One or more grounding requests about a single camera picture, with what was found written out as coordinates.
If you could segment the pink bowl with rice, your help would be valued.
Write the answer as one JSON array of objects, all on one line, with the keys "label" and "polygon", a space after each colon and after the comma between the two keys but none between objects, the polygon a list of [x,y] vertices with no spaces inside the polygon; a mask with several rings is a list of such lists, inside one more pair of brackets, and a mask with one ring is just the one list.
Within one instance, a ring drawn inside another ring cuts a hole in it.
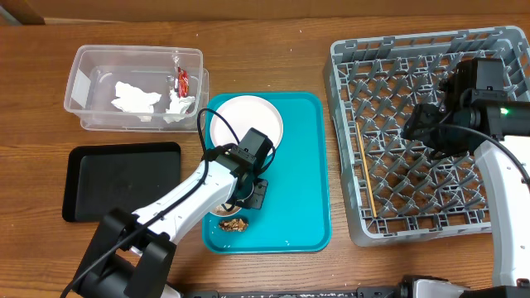
[{"label": "pink bowl with rice", "polygon": [[220,204],[210,211],[211,214],[218,217],[229,217],[236,214],[240,207],[232,204]]}]

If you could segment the wooden chopstick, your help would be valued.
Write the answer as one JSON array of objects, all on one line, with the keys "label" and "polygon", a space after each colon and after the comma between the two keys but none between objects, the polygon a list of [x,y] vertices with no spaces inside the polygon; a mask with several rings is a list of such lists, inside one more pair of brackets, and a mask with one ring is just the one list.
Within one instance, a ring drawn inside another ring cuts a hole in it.
[{"label": "wooden chopstick", "polygon": [[362,159],[362,163],[363,163],[364,178],[365,178],[365,183],[367,185],[366,187],[367,187],[367,191],[368,191],[368,198],[369,198],[370,208],[371,208],[371,211],[372,211],[372,216],[376,219],[378,217],[378,214],[377,214],[377,210],[375,208],[375,201],[374,201],[374,198],[373,198],[373,191],[372,191],[372,186],[371,186],[369,169],[368,169],[368,164],[367,164],[366,155],[365,155],[365,151],[364,151],[364,140],[363,140],[363,136],[362,136],[359,124],[357,122],[355,122],[355,128],[356,128],[356,132],[357,132],[357,139],[359,141],[359,150],[360,150],[360,155],[361,155],[361,159]]}]

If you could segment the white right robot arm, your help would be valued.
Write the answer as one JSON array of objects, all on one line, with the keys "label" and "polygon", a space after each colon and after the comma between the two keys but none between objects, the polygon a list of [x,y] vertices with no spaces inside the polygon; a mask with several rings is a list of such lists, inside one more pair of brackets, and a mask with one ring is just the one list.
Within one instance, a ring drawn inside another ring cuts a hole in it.
[{"label": "white right robot arm", "polygon": [[473,291],[418,277],[410,297],[527,297],[529,295],[529,104],[509,99],[504,63],[474,58],[441,82],[438,106],[419,103],[402,137],[431,148],[431,159],[472,155],[484,182],[494,240],[493,285]]}]

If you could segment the red snack wrapper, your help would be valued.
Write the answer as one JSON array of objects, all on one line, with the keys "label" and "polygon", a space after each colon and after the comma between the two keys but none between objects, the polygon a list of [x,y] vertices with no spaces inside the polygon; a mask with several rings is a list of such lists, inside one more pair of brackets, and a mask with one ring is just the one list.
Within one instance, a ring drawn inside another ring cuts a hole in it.
[{"label": "red snack wrapper", "polygon": [[189,76],[181,67],[177,68],[176,92],[179,98],[185,98],[189,93]]}]

